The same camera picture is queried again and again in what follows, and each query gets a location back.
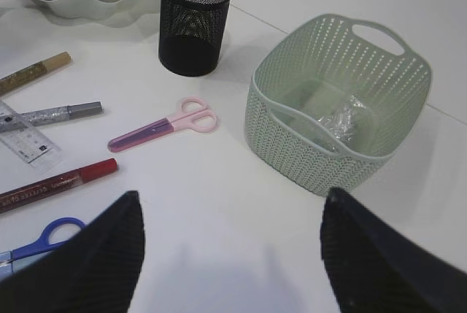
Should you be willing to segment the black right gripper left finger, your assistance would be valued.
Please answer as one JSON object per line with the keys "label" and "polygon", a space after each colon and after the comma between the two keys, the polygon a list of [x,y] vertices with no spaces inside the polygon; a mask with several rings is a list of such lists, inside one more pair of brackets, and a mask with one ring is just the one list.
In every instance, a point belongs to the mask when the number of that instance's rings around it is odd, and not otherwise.
{"label": "black right gripper left finger", "polygon": [[2,312],[127,312],[142,271],[145,233],[135,190],[65,244],[1,281]]}

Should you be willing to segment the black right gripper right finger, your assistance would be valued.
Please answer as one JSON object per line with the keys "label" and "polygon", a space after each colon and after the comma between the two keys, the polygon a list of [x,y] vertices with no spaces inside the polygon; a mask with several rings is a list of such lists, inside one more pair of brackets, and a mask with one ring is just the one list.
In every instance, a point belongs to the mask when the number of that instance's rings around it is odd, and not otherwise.
{"label": "black right gripper right finger", "polygon": [[321,259],[341,312],[465,312],[466,273],[419,247],[341,188],[320,226]]}

